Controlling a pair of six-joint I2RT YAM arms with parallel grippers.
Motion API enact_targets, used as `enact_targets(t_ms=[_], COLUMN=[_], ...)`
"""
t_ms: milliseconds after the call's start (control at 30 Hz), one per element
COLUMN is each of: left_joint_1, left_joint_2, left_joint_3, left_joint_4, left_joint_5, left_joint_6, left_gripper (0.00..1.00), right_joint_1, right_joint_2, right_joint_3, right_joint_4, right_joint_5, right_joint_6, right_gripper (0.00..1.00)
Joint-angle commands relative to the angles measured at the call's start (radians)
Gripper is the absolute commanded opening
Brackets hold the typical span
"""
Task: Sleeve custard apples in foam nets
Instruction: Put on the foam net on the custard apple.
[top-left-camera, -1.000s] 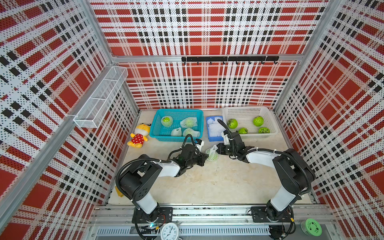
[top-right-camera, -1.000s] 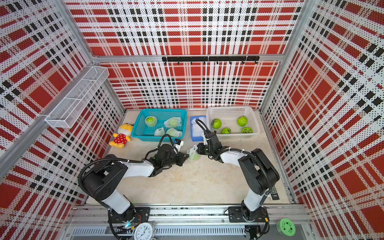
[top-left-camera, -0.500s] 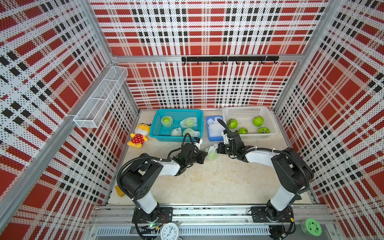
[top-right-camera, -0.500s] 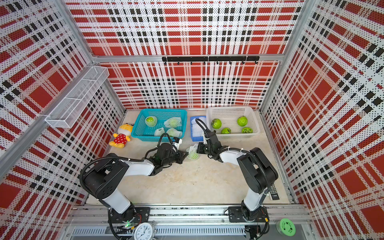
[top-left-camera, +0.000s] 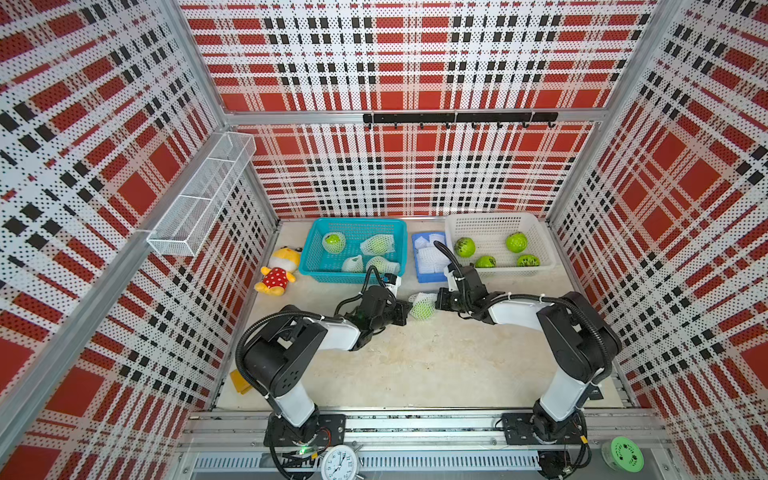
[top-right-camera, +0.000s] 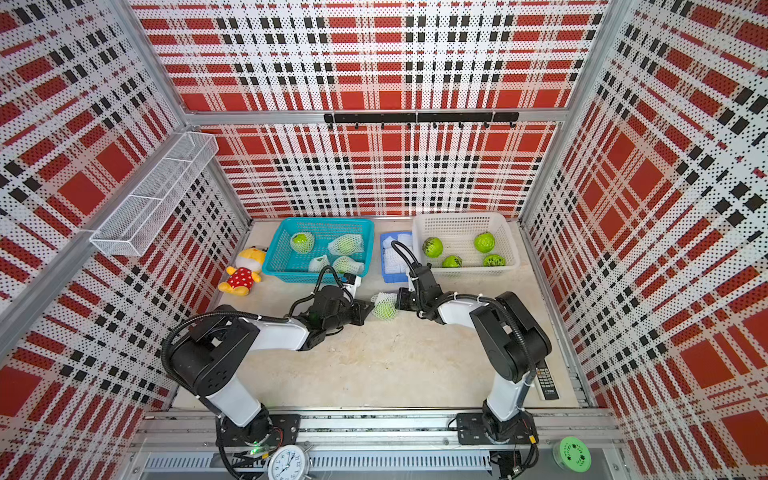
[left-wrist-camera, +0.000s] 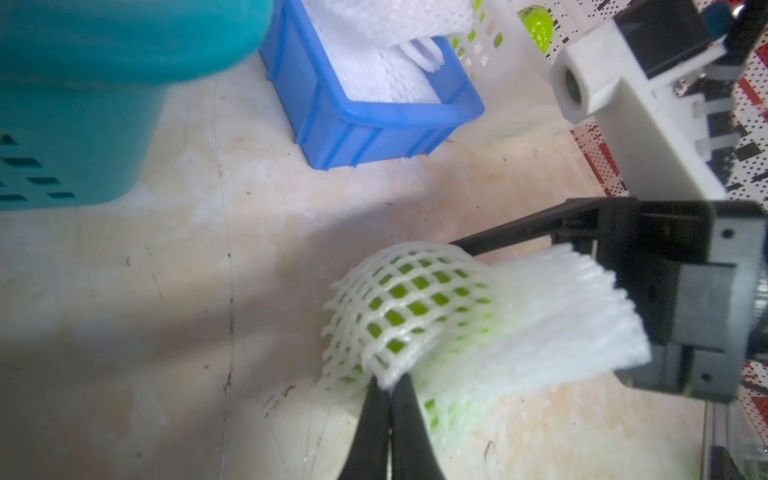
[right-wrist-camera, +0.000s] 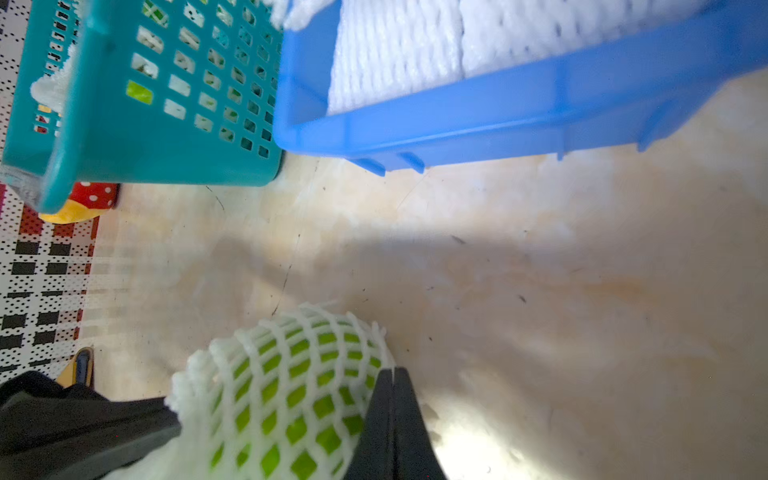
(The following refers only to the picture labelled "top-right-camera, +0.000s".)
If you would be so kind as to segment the white foam net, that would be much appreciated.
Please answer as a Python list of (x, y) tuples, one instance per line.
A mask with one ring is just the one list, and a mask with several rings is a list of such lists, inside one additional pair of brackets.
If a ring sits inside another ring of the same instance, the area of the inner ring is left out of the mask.
[(396, 293), (380, 292), (371, 298), (373, 304), (372, 314), (385, 321), (393, 320), (398, 314)]
[(309, 261), (308, 264), (308, 271), (311, 273), (319, 273), (321, 272), (326, 266), (330, 266), (330, 261), (326, 255), (322, 255), (319, 257), (312, 258)]

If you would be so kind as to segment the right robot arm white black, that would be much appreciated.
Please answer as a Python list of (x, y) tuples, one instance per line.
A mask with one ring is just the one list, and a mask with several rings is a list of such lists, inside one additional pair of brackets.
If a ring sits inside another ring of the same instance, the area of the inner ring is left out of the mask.
[(406, 263), (410, 282), (408, 288), (399, 290), (396, 308), (440, 325), (473, 329), (495, 371), (480, 418), (473, 420), (467, 414), (457, 417), (459, 441), (472, 444), (470, 437), (481, 429), (478, 444), (535, 446), (539, 436), (524, 402), (537, 376), (538, 364), (552, 352), (547, 334), (515, 293), (488, 297), (445, 292), (429, 263), (418, 262), (400, 241), (393, 241), (391, 246)]

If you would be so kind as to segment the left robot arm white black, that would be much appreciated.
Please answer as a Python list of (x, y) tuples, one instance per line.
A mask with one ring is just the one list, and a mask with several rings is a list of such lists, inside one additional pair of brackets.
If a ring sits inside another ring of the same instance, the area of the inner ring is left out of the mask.
[(228, 424), (252, 436), (271, 429), (266, 407), (238, 378), (255, 351), (308, 351), (348, 325), (362, 326), (375, 303), (355, 297), (361, 278), (326, 266), (307, 296), (282, 317), (220, 306), (174, 327), (162, 342), (167, 375)]

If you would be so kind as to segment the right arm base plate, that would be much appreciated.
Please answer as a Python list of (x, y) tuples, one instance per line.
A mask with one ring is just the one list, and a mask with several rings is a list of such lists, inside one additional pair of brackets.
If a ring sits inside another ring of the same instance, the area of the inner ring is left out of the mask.
[(534, 417), (527, 411), (505, 421), (488, 412), (460, 413), (457, 435), (461, 445), (535, 445), (539, 442)]

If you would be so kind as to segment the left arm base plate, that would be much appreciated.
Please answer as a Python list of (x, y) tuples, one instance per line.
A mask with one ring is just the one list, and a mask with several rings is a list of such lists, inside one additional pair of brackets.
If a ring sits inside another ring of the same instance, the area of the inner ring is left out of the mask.
[(296, 442), (301, 416), (259, 412), (248, 424), (237, 426), (225, 417), (216, 428), (217, 442), (224, 447), (281, 447)]

